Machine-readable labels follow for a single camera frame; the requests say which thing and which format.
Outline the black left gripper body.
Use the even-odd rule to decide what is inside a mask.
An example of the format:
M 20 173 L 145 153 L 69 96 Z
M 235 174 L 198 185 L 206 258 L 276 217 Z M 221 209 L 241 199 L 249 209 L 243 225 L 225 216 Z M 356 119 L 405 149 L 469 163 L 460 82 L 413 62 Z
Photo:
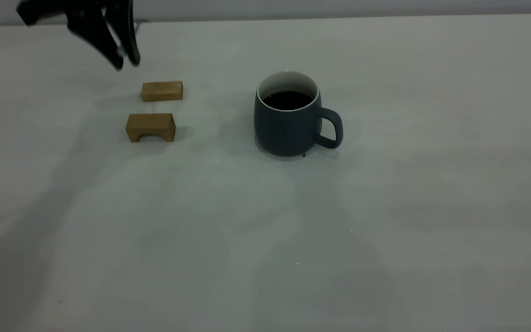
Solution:
M 53 18 L 67 12 L 80 9 L 101 9 L 107 6 L 107 0 L 21 0 L 17 4 L 17 13 L 27 26 L 43 19 Z

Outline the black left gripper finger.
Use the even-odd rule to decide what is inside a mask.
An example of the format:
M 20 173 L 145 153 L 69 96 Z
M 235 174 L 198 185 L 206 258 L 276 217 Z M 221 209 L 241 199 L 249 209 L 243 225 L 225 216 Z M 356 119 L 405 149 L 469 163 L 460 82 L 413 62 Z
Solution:
M 122 54 L 127 55 L 133 66 L 138 66 L 141 62 L 141 55 L 136 42 L 132 0 L 114 0 L 109 5 L 109 26 L 112 27 L 120 41 L 114 66 L 124 65 Z
M 123 68 L 124 59 L 101 13 L 69 13 L 67 28 L 99 51 L 116 70 Z

